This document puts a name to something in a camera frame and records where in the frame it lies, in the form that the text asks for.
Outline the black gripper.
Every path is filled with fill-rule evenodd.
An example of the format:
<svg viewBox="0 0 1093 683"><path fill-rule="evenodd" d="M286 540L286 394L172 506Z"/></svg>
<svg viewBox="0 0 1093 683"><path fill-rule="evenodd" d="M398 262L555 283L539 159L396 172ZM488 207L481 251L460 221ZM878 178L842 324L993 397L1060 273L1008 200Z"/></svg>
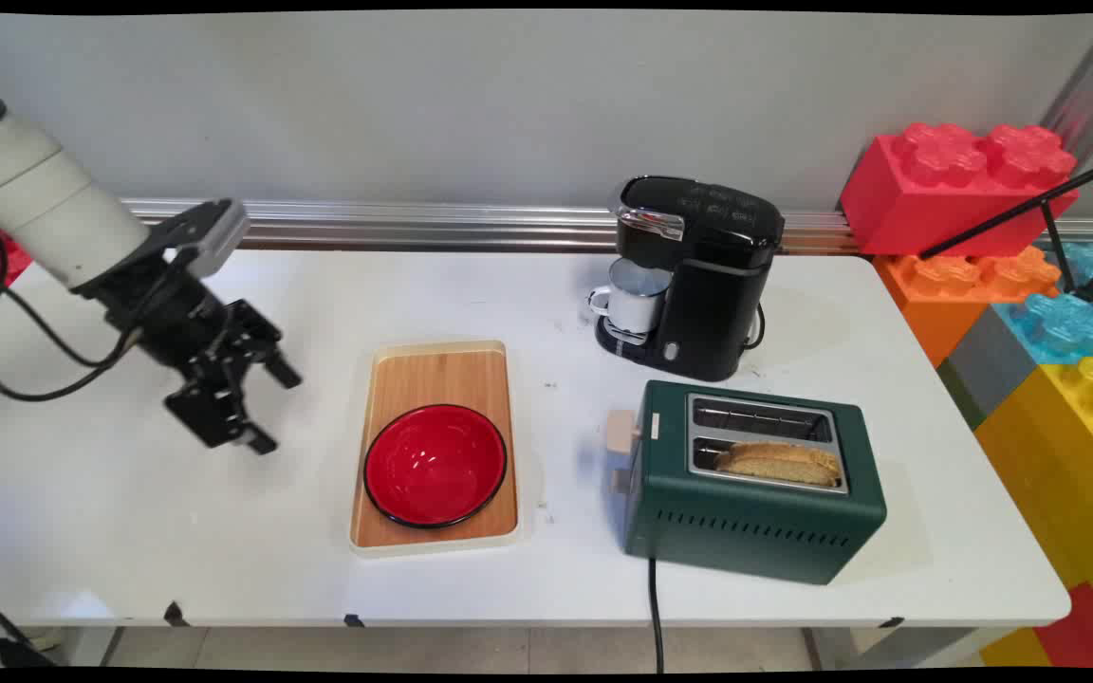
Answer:
<svg viewBox="0 0 1093 683"><path fill-rule="evenodd" d="M105 319L161 366L185 380L165 398L171 415L213 447L235 444L273 454L278 441L250 419L244 379L262 366L283 388L303 382L279 348L283 334L247 301L225 306L188 268L193 249L173 260L151 252L118 264L82 286L105 308ZM200 360L218 342L218 360Z"/></svg>

